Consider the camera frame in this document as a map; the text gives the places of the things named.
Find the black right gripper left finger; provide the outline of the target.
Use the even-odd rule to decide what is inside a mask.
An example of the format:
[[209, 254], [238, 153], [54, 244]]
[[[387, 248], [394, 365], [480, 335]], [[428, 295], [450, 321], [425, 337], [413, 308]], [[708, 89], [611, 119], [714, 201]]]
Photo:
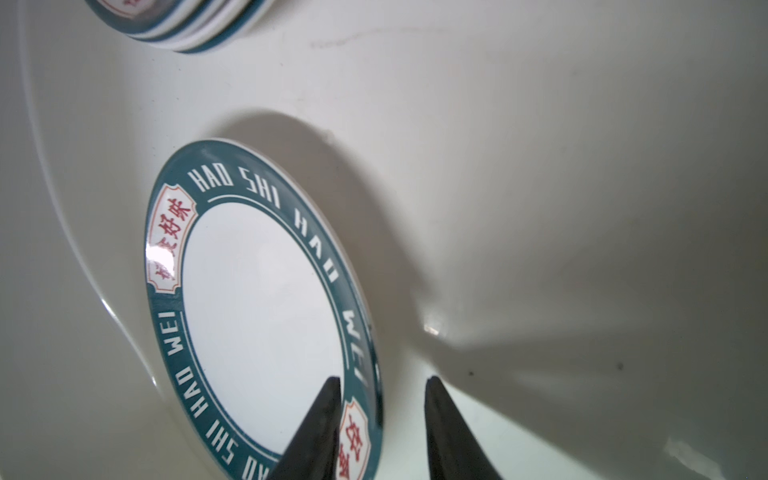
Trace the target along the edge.
[[268, 479], [335, 479], [341, 403], [340, 378], [331, 376]]

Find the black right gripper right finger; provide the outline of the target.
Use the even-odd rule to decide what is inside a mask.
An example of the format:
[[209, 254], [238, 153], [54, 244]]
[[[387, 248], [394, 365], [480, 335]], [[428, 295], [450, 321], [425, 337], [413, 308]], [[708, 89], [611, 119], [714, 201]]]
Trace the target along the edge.
[[501, 479], [438, 376], [426, 382], [424, 414], [432, 480]]

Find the green rim plate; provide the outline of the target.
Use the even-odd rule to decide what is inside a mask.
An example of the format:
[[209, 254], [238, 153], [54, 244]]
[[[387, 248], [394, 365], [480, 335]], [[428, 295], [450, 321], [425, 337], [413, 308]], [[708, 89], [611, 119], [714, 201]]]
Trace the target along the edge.
[[86, 4], [118, 32], [143, 38], [163, 34], [176, 26], [195, 2], [86, 0]]
[[262, 1], [205, 1], [195, 10], [190, 20], [172, 32], [147, 40], [150, 46], [177, 52], [195, 50], [214, 40], [227, 28], [236, 26], [254, 11], [261, 9]]
[[340, 381], [340, 479], [372, 479], [382, 382], [364, 295], [335, 233], [275, 162], [190, 143], [149, 200], [145, 277], [177, 398], [230, 479], [264, 479], [322, 384]]

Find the green red ring plate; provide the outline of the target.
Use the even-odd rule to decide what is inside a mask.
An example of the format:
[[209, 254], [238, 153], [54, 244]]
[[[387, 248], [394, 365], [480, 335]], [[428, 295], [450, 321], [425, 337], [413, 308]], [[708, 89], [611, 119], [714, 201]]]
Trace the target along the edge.
[[222, 48], [250, 30], [269, 11], [274, 3], [275, 0], [251, 1], [237, 18], [218, 32], [212, 39], [194, 48], [178, 50], [178, 53], [185, 55], [201, 54]]

